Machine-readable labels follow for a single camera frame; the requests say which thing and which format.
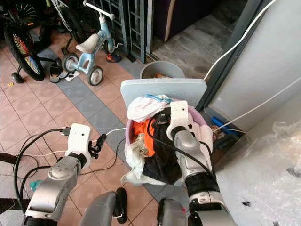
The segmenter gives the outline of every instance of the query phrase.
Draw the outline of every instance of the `metal gate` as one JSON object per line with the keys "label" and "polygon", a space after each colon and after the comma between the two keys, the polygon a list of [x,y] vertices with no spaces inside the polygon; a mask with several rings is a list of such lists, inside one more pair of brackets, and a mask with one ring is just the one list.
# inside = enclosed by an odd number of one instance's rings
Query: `metal gate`
{"label": "metal gate", "polygon": [[145,63],[146,0],[94,0],[93,3],[115,15],[112,22],[107,22],[116,41],[123,43],[124,53]]}

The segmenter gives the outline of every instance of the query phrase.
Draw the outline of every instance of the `white bike seat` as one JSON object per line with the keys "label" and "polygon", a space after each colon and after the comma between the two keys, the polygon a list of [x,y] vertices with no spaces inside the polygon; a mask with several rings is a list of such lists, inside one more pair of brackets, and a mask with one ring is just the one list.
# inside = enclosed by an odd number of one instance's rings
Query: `white bike seat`
{"label": "white bike seat", "polygon": [[85,42],[76,46],[76,49],[83,53],[92,53],[98,42],[98,35],[92,34]]}

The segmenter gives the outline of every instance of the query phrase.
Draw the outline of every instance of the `bicycle tire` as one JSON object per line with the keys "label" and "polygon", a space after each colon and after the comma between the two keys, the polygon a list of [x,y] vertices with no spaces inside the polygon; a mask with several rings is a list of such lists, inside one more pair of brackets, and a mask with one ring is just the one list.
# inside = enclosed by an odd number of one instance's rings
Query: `bicycle tire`
{"label": "bicycle tire", "polygon": [[[19,38],[19,40],[22,42],[23,47],[27,49],[27,58],[24,57],[21,50],[17,46],[15,42],[16,37]],[[8,25],[4,29],[4,38],[9,47],[10,52],[12,53],[16,61],[20,64],[22,69],[33,79],[37,81],[44,80],[44,69],[42,67],[41,62],[39,61],[37,54],[34,51],[33,42],[28,36],[28,34],[24,31],[21,31],[16,26]]]}
{"label": "bicycle tire", "polygon": [[83,43],[87,37],[85,31],[82,29],[80,25],[79,18],[74,13],[74,11],[68,7],[61,8],[62,15],[64,16],[65,21],[67,22],[68,26],[71,28],[73,32],[71,34],[78,42],[78,44]]}

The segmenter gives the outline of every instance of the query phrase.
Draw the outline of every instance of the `training wheel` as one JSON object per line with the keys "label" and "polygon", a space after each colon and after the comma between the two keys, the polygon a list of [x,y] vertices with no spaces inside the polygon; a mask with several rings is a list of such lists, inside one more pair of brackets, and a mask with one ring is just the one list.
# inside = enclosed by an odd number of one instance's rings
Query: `training wheel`
{"label": "training wheel", "polygon": [[62,62],[62,67],[67,72],[75,72],[76,68],[72,67],[71,63],[77,64],[79,61],[79,57],[74,53],[67,53]]}
{"label": "training wheel", "polygon": [[16,83],[20,84],[24,82],[24,79],[17,72],[12,73],[11,77],[13,81],[15,81]]}
{"label": "training wheel", "polygon": [[103,80],[103,69],[99,66],[94,66],[87,74],[87,82],[91,86],[97,86]]}

